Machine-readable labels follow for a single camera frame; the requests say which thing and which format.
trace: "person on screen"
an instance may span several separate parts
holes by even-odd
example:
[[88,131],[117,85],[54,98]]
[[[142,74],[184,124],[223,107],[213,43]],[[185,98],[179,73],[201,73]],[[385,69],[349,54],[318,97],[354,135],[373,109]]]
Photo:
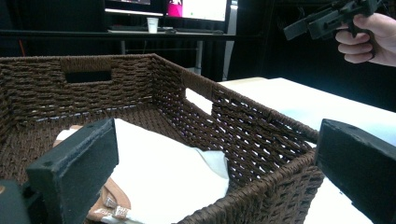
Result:
[[339,31],[335,39],[340,43],[338,50],[345,54],[345,60],[350,63],[370,62],[396,67],[396,20],[375,13],[368,18],[357,15],[353,22],[373,34],[359,33],[354,38],[347,30]]
[[168,3],[168,16],[182,17],[183,16],[183,2],[182,0],[170,0]]

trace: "human hand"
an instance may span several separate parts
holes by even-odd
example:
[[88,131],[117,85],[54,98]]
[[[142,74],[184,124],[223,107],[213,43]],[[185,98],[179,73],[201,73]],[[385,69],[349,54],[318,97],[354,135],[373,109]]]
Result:
[[375,13],[368,18],[357,15],[353,23],[361,29],[370,30],[371,34],[358,33],[354,38],[347,30],[339,31],[335,39],[340,42],[338,50],[345,53],[345,60],[396,66],[396,20]]

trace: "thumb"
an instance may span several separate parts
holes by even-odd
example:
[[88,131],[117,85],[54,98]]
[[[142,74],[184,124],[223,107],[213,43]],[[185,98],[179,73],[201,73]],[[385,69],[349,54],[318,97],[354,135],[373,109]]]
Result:
[[370,17],[357,15],[353,23],[361,29],[370,30],[379,37],[389,37],[396,35],[396,20],[391,17],[374,13]]

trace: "wicker basket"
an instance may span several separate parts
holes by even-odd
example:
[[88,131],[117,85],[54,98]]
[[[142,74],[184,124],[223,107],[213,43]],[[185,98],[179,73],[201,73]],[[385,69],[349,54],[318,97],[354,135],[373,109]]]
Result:
[[[61,130],[109,117],[225,152],[226,197],[180,223],[303,223],[324,177],[306,143],[318,132],[157,55],[5,58],[0,69],[0,178],[23,183]],[[65,78],[93,71],[111,79]],[[213,103],[211,115],[186,88]]]

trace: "pink image on screen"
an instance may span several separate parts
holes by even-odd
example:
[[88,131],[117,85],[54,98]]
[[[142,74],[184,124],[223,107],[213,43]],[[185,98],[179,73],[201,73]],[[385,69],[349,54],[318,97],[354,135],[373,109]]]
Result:
[[169,4],[168,5],[168,16],[172,17],[181,17],[183,15],[183,6]]

